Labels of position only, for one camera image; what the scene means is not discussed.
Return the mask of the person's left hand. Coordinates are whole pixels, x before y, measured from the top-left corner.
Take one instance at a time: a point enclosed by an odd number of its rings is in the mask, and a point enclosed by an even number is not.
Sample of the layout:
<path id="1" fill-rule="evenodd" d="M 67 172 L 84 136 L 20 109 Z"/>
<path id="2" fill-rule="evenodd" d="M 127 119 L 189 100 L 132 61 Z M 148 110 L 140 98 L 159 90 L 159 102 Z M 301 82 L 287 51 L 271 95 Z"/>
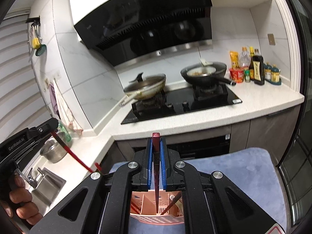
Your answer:
<path id="1" fill-rule="evenodd" d="M 14 183 L 17 188 L 9 193 L 9 199 L 11 202 L 21 205 L 15 212 L 20 219 L 26 220 L 34 226 L 43 216 L 39 213 L 37 205 L 32 202 L 32 194 L 25 188 L 25 182 L 18 174 L 14 176 Z"/>

